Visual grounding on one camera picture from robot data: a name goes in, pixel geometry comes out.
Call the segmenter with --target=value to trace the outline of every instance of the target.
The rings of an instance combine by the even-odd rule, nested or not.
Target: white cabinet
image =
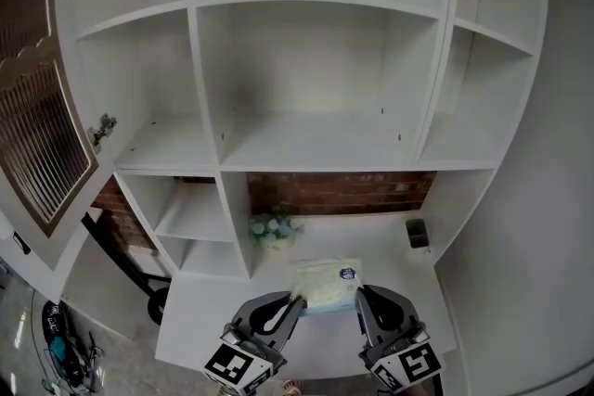
[[[432,235],[431,257],[415,262],[431,282],[409,297],[443,308],[433,263],[509,147],[536,73],[547,0],[56,3],[83,124],[117,118],[97,155],[101,177],[116,171],[174,283],[207,276],[233,286],[286,271],[248,237],[245,172],[437,170],[423,208],[410,213]],[[211,180],[174,179],[184,176]],[[407,216],[390,222],[398,239]],[[383,246],[389,220],[373,220],[361,232]],[[344,228],[340,218],[328,223]],[[328,223],[314,220],[321,235],[294,256],[363,252],[351,235],[344,249],[340,240],[329,248],[324,233],[336,229]],[[374,252],[368,262],[381,260]],[[402,271],[394,285],[406,290],[413,278]],[[163,326],[178,312],[166,312]],[[441,328],[442,341],[453,341],[449,324]]]

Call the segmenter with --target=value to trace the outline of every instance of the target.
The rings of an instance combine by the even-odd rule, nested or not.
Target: metal hinge
[[[118,120],[116,118],[111,118],[107,114],[103,114],[99,120],[99,128],[89,127],[88,131],[86,131],[97,154],[101,151],[101,139],[103,137],[109,137],[113,132],[113,127],[117,123]]]

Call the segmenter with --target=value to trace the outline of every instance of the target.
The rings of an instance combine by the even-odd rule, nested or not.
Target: blue label
[[[341,269],[341,277],[342,279],[355,279],[355,269],[352,267]]]

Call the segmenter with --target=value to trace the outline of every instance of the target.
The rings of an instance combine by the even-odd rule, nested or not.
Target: floor
[[[55,380],[43,353],[45,341],[40,316],[45,299],[36,293],[32,306],[33,292],[29,286],[18,276],[1,271],[0,285],[4,287],[0,289],[0,379],[18,395],[44,395],[41,381],[45,375],[35,353],[32,330],[45,371]],[[135,341],[129,341],[75,311],[71,311],[71,320],[85,345],[89,344],[90,331],[97,346],[105,352],[97,368],[98,395],[215,396],[218,392],[218,387],[201,373],[154,359],[158,327],[150,322],[139,327]],[[375,380],[369,376],[304,382],[305,394],[375,396],[376,389]],[[259,396],[277,393],[278,384],[272,383],[258,390]]]

